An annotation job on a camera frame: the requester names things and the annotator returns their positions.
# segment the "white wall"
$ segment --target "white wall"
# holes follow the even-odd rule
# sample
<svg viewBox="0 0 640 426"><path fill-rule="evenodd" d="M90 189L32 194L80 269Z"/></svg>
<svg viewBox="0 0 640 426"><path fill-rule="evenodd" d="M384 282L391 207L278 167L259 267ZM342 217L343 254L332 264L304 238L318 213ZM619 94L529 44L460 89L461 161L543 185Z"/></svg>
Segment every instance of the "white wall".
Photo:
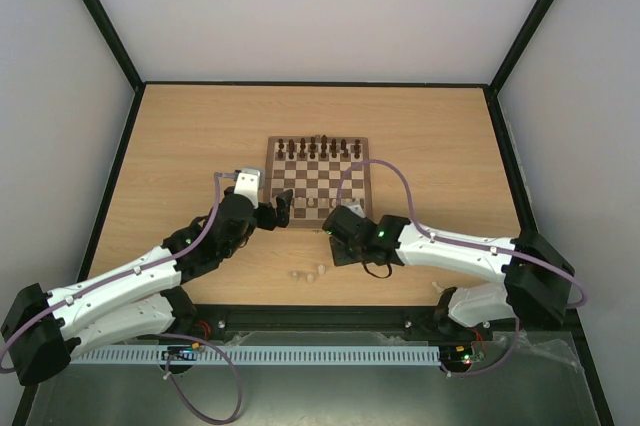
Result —
<svg viewBox="0 0 640 426"><path fill-rule="evenodd" d="M80 0L0 0L0 322L77 275L131 98ZM21 392L0 376L0 424Z"/></svg>
<svg viewBox="0 0 640 426"><path fill-rule="evenodd" d="M640 0L557 0L501 94L616 424L640 415Z"/></svg>
<svg viewBox="0 0 640 426"><path fill-rule="evenodd" d="M491 80L535 0L102 0L145 80Z"/></svg>

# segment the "chessboard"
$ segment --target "chessboard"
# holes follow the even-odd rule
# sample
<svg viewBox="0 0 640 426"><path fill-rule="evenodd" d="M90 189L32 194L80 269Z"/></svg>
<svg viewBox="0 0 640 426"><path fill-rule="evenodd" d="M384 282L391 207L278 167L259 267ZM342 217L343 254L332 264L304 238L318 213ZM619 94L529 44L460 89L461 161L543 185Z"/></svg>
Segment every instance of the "chessboard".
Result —
<svg viewBox="0 0 640 426"><path fill-rule="evenodd" d="M367 138L272 136L267 145L264 202L286 189L293 190L289 228L320 229L336 207L340 176L369 159ZM351 172L342 185L342 204L357 201L372 215L370 166Z"/></svg>

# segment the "black cable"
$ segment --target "black cable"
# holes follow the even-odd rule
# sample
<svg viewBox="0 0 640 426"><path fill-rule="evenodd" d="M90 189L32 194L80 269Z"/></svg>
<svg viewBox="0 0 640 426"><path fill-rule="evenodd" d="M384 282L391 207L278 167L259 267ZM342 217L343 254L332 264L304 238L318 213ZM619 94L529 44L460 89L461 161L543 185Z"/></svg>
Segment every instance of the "black cable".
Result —
<svg viewBox="0 0 640 426"><path fill-rule="evenodd" d="M362 267L367 272L367 274L373 276L376 279L387 279L388 277L390 277L393 274L393 269L391 269L391 264L390 263L387 263L387 268L389 268L389 274L387 274L386 276L378 276L378 275L373 274L371 271L369 271L369 267L367 266L367 263L365 263L364 261L362 262Z"/></svg>

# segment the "wooden chessboard frame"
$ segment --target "wooden chessboard frame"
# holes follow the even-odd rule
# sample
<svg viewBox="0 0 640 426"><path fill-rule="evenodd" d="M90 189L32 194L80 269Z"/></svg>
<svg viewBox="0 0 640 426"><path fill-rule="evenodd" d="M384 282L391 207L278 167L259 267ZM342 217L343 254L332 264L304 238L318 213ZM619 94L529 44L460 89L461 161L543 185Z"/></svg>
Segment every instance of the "wooden chessboard frame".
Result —
<svg viewBox="0 0 640 426"><path fill-rule="evenodd" d="M328 141L330 142L332 139L336 139L338 142L338 148L340 147L340 141L342 139L345 139L347 141L347 145L349 147L350 150L350 157L348 159L345 159L342 157L341 151L338 150L338 154L336 158L331 158L331 153L329 152L329 150L327 149L327 158L325 159L321 159L320 158L320 144L321 144L321 138L322 135L315 135L315 139L316 139L316 144L318 145L318 150L316 152L317 157L316 159L312 159L309 160L308 159L308 154L309 151L307 149L307 159L306 160L301 160L298 157L298 151L299 151L299 145L300 145L300 139L301 138L305 138L305 140L309 140L311 139L311 136L270 136L268 141L267 141L267 161L266 161L266 166L265 166L265 184L264 184L264 189L263 189L263 202L270 202L273 197L275 196L275 194L272 194L272 180L276 179L273 177L274 174L274 163L276 161L276 152L278 150L278 141L280 139L282 139L285 143L285 145L289 142L289 140L293 140L295 145L296 145L296 157L294 159L288 159L288 151L284 150L285 153L285 157L284 160L279 160L279 161L295 161L296 163L299 161L317 161L318 163L323 162L323 163L340 163L345 164L345 163L349 163L349 164L355 164L359 161L364 161L364 160L368 160L369 159L369 140L367 138L364 137L360 137L360 136L328 136ZM353 158L353 145L355 143L355 140L359 139L360 140L360 158L359 159L354 159ZM364 209L365 215L367 217L372 217L373 216L373 198L372 198L372 193L371 193L371 168L369 164L364 165L362 168L362 172L363 172L363 178L362 180L364 181L363 184L363 189L364 189L364 198L362 198L362 202L360 203L361 206ZM329 189L329 193L328 193L328 198L329 201L331 202L331 200L333 198L335 198L335 195L333 195L333 192L331 191L332 189L336 189L337 188L337 184L335 183L335 179L329 179L330 181L330 186L329 188L318 188L319 190L326 190ZM292 203L292 212L291 212L291 220L289 221L289 226L288 228L293 228L293 229L316 229L319 230L322 228L322 224L324 223L324 220L326 219L326 216L322 216L319 217L318 219L301 219L301 218L296 218L295 217L295 187L291 187L290 189L294 190L294 202ZM344 201L342 201L343 204L346 204L348 201L352 200L350 197L348 197L349 195L347 194L347 197L344 197ZM333 207L331 206L331 204L328 205L328 211L326 212L326 214L328 215L328 213L333 209Z"/></svg>

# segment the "gray floor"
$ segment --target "gray floor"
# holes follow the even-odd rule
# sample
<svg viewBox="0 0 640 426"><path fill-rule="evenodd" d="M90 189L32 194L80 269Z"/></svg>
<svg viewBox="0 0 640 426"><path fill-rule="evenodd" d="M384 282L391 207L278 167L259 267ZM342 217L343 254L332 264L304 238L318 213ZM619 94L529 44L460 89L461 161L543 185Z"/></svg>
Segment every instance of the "gray floor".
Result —
<svg viewBox="0 0 640 426"><path fill-rule="evenodd" d="M437 368L246 366L242 425L598 424L570 338L540 336L497 371L447 379ZM500 349L494 348L494 354ZM235 405L231 373L196 366L179 383L204 413ZM200 425L155 366L70 366L38 392L34 425Z"/></svg>

